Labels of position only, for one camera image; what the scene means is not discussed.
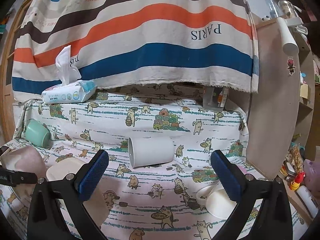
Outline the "striped Paris blanket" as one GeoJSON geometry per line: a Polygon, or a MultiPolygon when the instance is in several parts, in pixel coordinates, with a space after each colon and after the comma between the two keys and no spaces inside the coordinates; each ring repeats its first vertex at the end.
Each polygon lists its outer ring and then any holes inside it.
{"type": "Polygon", "coordinates": [[[14,49],[15,100],[60,83],[55,60],[100,88],[191,82],[255,93],[257,33],[246,0],[32,0],[14,49]]]}

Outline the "white bottle on shelf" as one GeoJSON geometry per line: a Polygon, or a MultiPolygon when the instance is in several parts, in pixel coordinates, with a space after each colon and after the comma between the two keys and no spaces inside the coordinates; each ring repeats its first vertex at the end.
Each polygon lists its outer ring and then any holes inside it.
{"type": "Polygon", "coordinates": [[[281,47],[283,52],[287,56],[295,56],[299,53],[299,48],[293,38],[288,26],[287,22],[284,18],[277,18],[276,22],[278,24],[280,38],[281,38],[281,47]]]}

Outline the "wooden bed frame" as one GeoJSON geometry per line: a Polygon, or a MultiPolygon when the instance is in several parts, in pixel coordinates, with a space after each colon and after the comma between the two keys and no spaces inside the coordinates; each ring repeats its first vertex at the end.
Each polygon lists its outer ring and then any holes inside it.
{"type": "Polygon", "coordinates": [[[12,65],[14,43],[23,11],[24,0],[17,0],[10,9],[10,18],[1,39],[1,144],[11,140],[15,121],[13,114],[12,65]]]}

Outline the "white mug with pink lid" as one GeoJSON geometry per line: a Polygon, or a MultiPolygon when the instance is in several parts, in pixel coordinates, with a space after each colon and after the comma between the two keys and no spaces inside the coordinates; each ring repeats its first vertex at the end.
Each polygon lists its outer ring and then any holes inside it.
{"type": "Polygon", "coordinates": [[[200,189],[196,194],[196,201],[207,211],[219,219],[227,219],[237,203],[230,200],[221,183],[209,185],[200,189]]]}

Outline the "wooden cabinet side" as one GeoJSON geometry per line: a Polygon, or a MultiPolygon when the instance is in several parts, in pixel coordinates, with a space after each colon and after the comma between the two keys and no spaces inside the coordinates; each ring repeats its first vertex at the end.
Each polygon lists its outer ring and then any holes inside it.
{"type": "Polygon", "coordinates": [[[293,31],[288,42],[299,52],[283,51],[279,18],[257,26],[259,87],[248,113],[246,158],[261,174],[273,179],[292,142],[305,146],[315,101],[313,55],[302,34],[293,31]]]}

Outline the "pink and white cup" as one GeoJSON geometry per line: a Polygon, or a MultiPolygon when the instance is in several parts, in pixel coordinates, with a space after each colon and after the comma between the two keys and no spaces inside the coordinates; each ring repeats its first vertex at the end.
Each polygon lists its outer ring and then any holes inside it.
{"type": "Polygon", "coordinates": [[[9,151],[1,155],[1,164],[7,170],[29,172],[38,178],[46,177],[46,165],[39,152],[33,146],[9,151]]]}

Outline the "small carton under blanket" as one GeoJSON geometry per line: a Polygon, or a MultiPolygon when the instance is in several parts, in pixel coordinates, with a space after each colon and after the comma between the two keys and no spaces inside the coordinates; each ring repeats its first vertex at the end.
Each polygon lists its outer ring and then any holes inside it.
{"type": "Polygon", "coordinates": [[[228,97],[226,87],[205,87],[203,92],[203,108],[210,111],[223,111],[228,97]]]}

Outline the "mint green cup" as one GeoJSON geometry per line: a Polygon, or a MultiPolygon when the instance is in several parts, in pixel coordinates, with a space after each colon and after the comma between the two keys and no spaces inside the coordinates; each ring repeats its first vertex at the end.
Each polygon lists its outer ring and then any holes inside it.
{"type": "Polygon", "coordinates": [[[50,132],[39,121],[30,120],[25,132],[25,139],[37,147],[48,148],[50,132]]]}

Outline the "white cylindrical cup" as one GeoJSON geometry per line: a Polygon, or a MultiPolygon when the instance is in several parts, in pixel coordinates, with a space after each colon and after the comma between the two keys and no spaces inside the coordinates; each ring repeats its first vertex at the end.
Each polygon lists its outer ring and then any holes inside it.
{"type": "Polygon", "coordinates": [[[133,168],[164,164],[174,159],[174,143],[170,137],[130,137],[128,153],[133,168]]]}

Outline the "wet wipes pack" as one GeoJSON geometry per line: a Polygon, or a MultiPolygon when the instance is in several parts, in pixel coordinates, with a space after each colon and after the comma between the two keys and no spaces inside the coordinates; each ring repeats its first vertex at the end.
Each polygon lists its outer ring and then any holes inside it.
{"type": "Polygon", "coordinates": [[[81,103],[96,91],[93,80],[82,80],[78,68],[71,66],[71,45],[64,47],[55,59],[57,75],[61,84],[45,89],[41,96],[46,104],[81,103]]]}

